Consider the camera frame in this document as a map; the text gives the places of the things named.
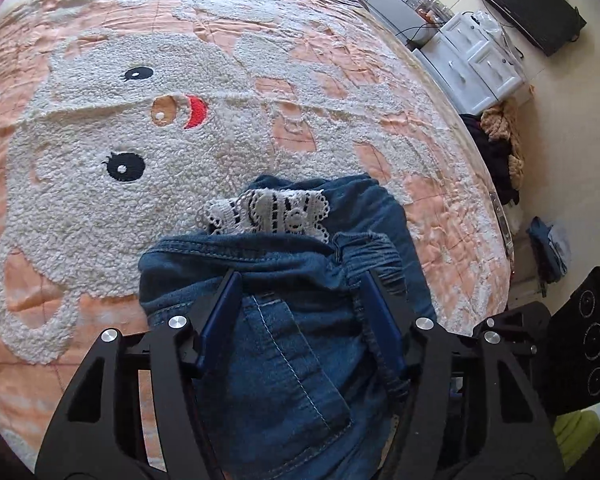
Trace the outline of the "right green sleeve forearm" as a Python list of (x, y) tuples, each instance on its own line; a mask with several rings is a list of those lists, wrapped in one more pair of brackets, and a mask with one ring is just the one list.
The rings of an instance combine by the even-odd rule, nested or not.
[(569, 470), (600, 434), (600, 418), (591, 410), (560, 415), (554, 422), (553, 432), (562, 461)]

